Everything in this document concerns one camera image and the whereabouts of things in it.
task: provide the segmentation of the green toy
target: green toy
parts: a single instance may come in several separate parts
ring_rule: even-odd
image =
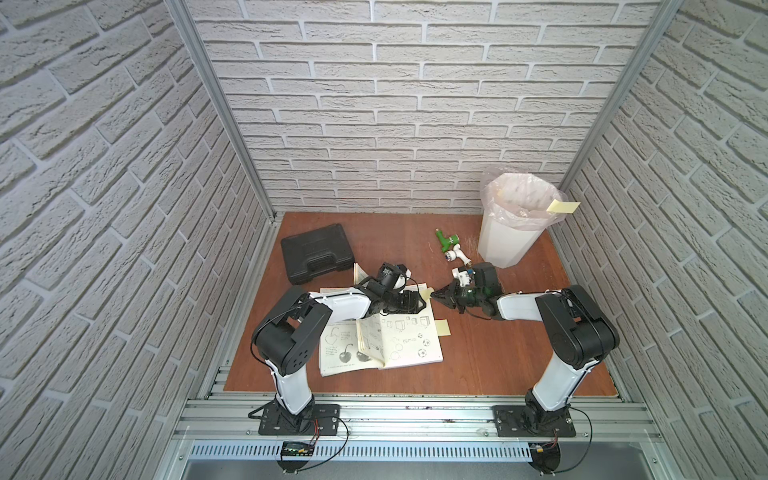
[[[435,230],[435,235],[437,236],[437,239],[440,240],[440,245],[442,245],[441,251],[443,253],[451,250],[453,245],[458,243],[458,235],[451,235],[450,237],[445,238],[442,234],[442,230]]]

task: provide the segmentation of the vent slot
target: vent slot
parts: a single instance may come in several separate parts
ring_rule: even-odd
[[[195,440],[190,460],[277,460],[282,440]],[[330,458],[343,440],[320,439],[311,461]],[[527,442],[371,442],[350,440],[335,458],[354,462],[530,462]]]

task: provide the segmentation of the book page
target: book page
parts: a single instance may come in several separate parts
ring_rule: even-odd
[[[355,266],[352,270],[352,285],[357,285],[358,283],[362,282],[366,279],[368,276],[368,273],[366,273],[365,270],[360,268],[360,265],[358,263],[355,263]]]
[[[333,287],[333,288],[321,288],[318,290],[318,293],[329,295],[331,293],[345,292],[347,290],[349,290],[348,286],[340,286],[340,287]]]
[[[416,286],[406,288],[416,290]],[[420,292],[424,293],[425,289],[425,284],[419,285]],[[415,315],[380,316],[384,352],[383,368],[392,369],[442,362],[440,339],[428,296],[426,302],[427,307]]]
[[[352,372],[362,369],[378,369],[383,364],[357,348],[357,322],[326,325],[320,335],[319,367],[321,376]]]
[[[357,320],[357,336],[360,352],[384,362],[382,327],[378,314]]]

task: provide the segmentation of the trash can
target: trash can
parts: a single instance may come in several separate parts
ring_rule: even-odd
[[[541,232],[565,218],[547,212],[553,200],[568,201],[555,185],[534,174],[499,168],[483,172],[480,198],[478,253],[498,268],[516,265]]]

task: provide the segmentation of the white brick wall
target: white brick wall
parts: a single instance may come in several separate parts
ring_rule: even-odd
[[[0,112],[0,478],[151,477],[263,212],[158,0],[0,2]]]
[[[478,213],[490,165],[558,182],[656,8],[187,3],[276,209],[406,213]]]
[[[552,229],[686,478],[768,475],[766,10],[685,1]]]

